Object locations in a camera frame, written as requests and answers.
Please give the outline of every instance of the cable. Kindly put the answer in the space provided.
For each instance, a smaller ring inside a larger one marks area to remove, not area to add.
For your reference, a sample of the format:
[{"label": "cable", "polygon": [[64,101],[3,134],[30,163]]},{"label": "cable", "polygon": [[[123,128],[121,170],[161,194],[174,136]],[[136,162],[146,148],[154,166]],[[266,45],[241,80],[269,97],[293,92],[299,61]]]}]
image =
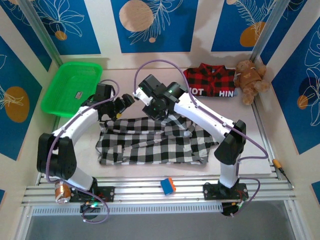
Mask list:
[{"label": "cable", "polygon": [[[206,110],[205,108],[201,107],[200,105],[197,104],[196,100],[195,100],[195,97],[192,95],[192,93],[189,91],[189,84],[188,84],[188,81],[187,81],[187,78],[186,76],[184,75],[183,71],[181,70],[180,67],[178,67],[175,63],[173,62],[170,62],[168,60],[164,60],[164,59],[155,59],[155,60],[150,60],[150,61],[147,61],[145,62],[144,64],[142,64],[138,69],[137,71],[135,72],[135,75],[134,75],[134,80],[133,80],[133,89],[134,89],[134,94],[136,94],[136,87],[137,87],[137,76],[138,76],[138,73],[140,72],[140,70],[150,64],[150,63],[154,63],[154,62],[163,62],[163,63],[167,63],[167,64],[170,64],[172,66],[174,66],[182,75],[182,78],[184,80],[184,83],[185,85],[187,86],[188,90],[188,94],[190,96],[190,99],[192,101],[192,103],[195,105],[196,108],[199,108],[202,112],[206,113],[207,115],[211,116],[212,118],[214,118],[215,120],[217,120],[219,123],[221,123],[222,125],[225,123],[223,120],[221,120],[219,117],[215,116],[214,114],[212,114],[211,112],[209,112],[208,110]],[[251,142],[253,145],[255,145],[257,148],[259,148],[263,153],[264,153],[264,156],[245,156],[245,157],[241,157],[238,159],[237,161],[237,165],[236,165],[236,175],[238,175],[239,173],[239,163],[242,161],[242,160],[247,160],[247,159],[267,159],[269,157],[267,151],[262,147],[260,146],[256,141],[254,141],[253,139],[251,139],[250,137],[248,137],[247,135],[245,135],[244,133],[240,132],[239,130],[235,129],[234,127],[226,124],[225,125],[227,128],[229,128],[230,130],[236,132],[237,134],[239,134],[240,136],[242,136],[243,138],[247,139],[249,142]],[[260,186],[261,186],[261,183],[260,181],[257,179],[257,178],[249,178],[249,177],[240,177],[240,179],[250,179],[250,180],[255,180],[258,182],[258,188],[256,189],[256,191],[254,192],[254,194],[252,195],[252,197],[248,200],[247,202],[247,205],[254,199],[254,197],[257,195],[259,189],[260,189]]]},{"label": "cable", "polygon": [[[115,93],[115,95],[113,97],[110,97],[106,100],[103,100],[103,101],[100,101],[100,102],[97,102],[95,104],[93,104],[92,106],[86,108],[85,110],[83,110],[82,112],[78,113],[78,115],[76,115],[65,127],[64,129],[62,129],[59,134],[54,138],[52,144],[51,144],[51,147],[49,149],[49,153],[48,153],[48,156],[47,156],[47,159],[46,159],[46,165],[45,165],[45,178],[46,180],[48,181],[48,183],[55,183],[56,181],[52,181],[49,177],[49,172],[50,172],[50,161],[51,161],[51,156],[52,156],[52,153],[53,153],[53,150],[54,150],[54,147],[55,145],[57,144],[58,142],[58,139],[61,137],[62,134],[64,134],[66,132],[66,130],[80,117],[82,116],[84,113],[86,113],[87,111],[89,111],[90,109],[93,109],[94,107],[98,106],[98,105],[101,105],[101,104],[104,104],[104,103],[107,103],[107,102],[110,102],[112,101],[113,99],[115,99],[117,97],[117,95],[119,94],[119,91],[120,91],[120,87],[119,87],[119,84],[114,81],[114,80],[111,80],[111,79],[106,79],[106,80],[102,80],[100,83],[103,83],[103,82],[107,82],[107,81],[110,81],[110,82],[113,82],[116,87],[117,87],[117,91]],[[70,188],[74,188],[84,194],[87,194],[87,195],[90,195],[92,196],[93,198],[99,200],[100,202],[103,203],[103,205],[106,207],[106,210],[107,210],[107,214],[106,216],[104,217],[104,219],[100,220],[100,221],[91,221],[91,220],[88,220],[85,218],[85,211],[82,213],[82,218],[83,218],[83,221],[86,222],[86,223],[90,223],[90,224],[100,224],[100,223],[103,223],[104,221],[106,221],[109,217],[109,213],[110,213],[110,209],[107,205],[107,203],[105,201],[103,201],[100,197],[98,197],[97,195],[87,191],[87,190],[84,190],[84,189],[81,189],[79,187],[76,187],[68,182],[65,182]]]}]

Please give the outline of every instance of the green basket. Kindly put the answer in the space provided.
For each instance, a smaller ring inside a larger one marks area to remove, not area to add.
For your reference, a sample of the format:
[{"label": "green basket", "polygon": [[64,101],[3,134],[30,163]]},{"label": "green basket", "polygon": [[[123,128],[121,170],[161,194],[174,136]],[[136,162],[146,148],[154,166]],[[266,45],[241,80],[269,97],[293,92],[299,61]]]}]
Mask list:
[{"label": "green basket", "polygon": [[42,110],[48,114],[71,118],[81,104],[95,93],[102,71],[102,67],[95,63],[63,64],[43,97]]}]

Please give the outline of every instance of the red and black checkered shirt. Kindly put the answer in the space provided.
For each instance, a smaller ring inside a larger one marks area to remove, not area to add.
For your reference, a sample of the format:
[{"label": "red and black checkered shirt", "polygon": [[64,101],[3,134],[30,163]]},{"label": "red and black checkered shirt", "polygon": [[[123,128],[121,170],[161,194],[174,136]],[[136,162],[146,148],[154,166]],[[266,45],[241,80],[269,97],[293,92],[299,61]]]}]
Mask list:
[{"label": "red and black checkered shirt", "polygon": [[183,73],[189,83],[189,90],[194,96],[234,96],[235,69],[226,69],[224,65],[211,66],[201,63],[199,67],[188,68]]}]

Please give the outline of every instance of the teddy bear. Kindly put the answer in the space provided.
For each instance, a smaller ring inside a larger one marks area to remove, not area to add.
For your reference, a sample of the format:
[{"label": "teddy bear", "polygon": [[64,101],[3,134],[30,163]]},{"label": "teddy bear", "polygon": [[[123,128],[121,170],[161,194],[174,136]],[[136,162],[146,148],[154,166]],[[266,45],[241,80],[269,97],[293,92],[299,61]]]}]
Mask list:
[{"label": "teddy bear", "polygon": [[242,101],[245,105],[251,105],[258,93],[264,93],[269,90],[270,83],[262,79],[267,70],[266,65],[256,68],[250,60],[240,61],[235,68],[236,80],[234,85],[241,88],[243,92]]}]

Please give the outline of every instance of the white table surface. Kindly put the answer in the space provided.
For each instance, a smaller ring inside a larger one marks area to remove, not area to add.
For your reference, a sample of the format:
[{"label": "white table surface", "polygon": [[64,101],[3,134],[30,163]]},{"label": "white table surface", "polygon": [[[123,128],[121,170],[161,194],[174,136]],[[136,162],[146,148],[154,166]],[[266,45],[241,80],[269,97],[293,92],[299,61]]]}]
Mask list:
[{"label": "white table surface", "polygon": [[[101,79],[112,79],[120,85],[120,94],[133,92],[133,79],[136,70],[105,70]],[[175,69],[143,69],[138,75],[139,84],[149,74],[153,74],[160,82],[168,85],[171,82],[182,84],[180,73]],[[242,120],[246,123],[246,132],[249,137],[262,145],[256,119],[251,106],[245,106],[241,100],[241,92],[236,97],[200,97],[201,102],[222,116],[233,121]],[[142,112],[143,103],[135,102],[122,115],[122,118],[139,118],[146,116]],[[59,127],[65,124],[68,118],[61,118]],[[137,165],[100,165],[95,145],[99,139],[100,127],[92,125],[76,143],[74,150],[77,166],[91,176],[95,177],[160,177],[160,176],[199,176],[219,175],[220,162],[214,156],[213,146],[209,154],[209,162],[202,165],[189,164],[137,164]],[[242,157],[261,156],[263,153],[247,141]],[[271,168],[267,159],[253,159],[242,161],[239,169],[241,175],[268,175]]]}]

